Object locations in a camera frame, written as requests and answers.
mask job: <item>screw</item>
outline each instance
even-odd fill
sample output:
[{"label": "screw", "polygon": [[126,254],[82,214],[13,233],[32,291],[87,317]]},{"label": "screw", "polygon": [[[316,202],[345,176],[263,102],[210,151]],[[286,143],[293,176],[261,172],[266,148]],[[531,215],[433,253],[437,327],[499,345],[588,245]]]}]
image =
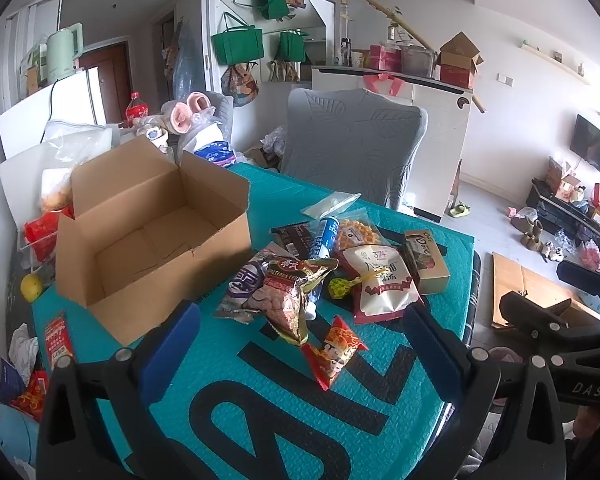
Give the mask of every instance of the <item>screw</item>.
[{"label": "screw", "polygon": [[545,362],[545,360],[544,360],[542,357],[540,357],[539,355],[534,355],[534,356],[531,358],[531,364],[532,364],[533,366],[535,366],[536,368],[543,368],[543,367],[544,367],[544,365],[546,364],[546,362]]},{"label": "screw", "polygon": [[487,352],[484,348],[476,347],[471,350],[471,356],[476,361],[486,361],[489,357],[489,352]]},{"label": "screw", "polygon": [[116,361],[124,362],[131,359],[131,350],[129,348],[121,348],[116,352]]},{"label": "screw", "polygon": [[67,368],[69,364],[71,364],[71,358],[68,355],[63,355],[58,359],[56,366],[58,368]]}]

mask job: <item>pink box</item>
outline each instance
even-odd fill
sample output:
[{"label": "pink box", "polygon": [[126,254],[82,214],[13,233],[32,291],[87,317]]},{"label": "pink box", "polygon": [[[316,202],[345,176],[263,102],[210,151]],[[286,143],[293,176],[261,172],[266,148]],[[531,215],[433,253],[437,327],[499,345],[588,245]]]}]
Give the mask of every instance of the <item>pink box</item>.
[{"label": "pink box", "polygon": [[369,51],[369,68],[402,72],[402,53],[399,48],[384,45],[371,45]]}]

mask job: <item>television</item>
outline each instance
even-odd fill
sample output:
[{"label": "television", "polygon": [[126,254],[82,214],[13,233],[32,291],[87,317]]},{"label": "television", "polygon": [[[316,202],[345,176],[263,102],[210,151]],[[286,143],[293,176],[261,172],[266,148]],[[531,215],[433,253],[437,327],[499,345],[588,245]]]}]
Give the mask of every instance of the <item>television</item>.
[{"label": "television", "polygon": [[569,149],[600,172],[600,129],[583,116],[579,115],[576,119],[576,127]]}]

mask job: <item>green slipper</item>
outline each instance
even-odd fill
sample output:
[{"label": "green slipper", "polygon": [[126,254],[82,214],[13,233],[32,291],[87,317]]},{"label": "green slipper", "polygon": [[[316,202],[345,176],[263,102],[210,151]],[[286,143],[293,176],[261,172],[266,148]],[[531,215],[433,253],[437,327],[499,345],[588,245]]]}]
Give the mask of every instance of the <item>green slipper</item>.
[{"label": "green slipper", "polygon": [[461,216],[467,216],[471,212],[471,208],[462,202],[459,203],[455,208],[449,210],[449,214],[453,218],[458,218]]}]

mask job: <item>ceiling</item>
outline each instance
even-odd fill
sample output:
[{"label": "ceiling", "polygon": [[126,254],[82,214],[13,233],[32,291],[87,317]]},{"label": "ceiling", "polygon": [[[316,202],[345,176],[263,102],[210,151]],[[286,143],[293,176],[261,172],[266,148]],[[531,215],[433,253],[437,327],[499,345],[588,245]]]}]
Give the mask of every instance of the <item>ceiling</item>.
[{"label": "ceiling", "polygon": [[82,23],[84,44],[132,34],[175,0],[62,0],[60,27]]}]

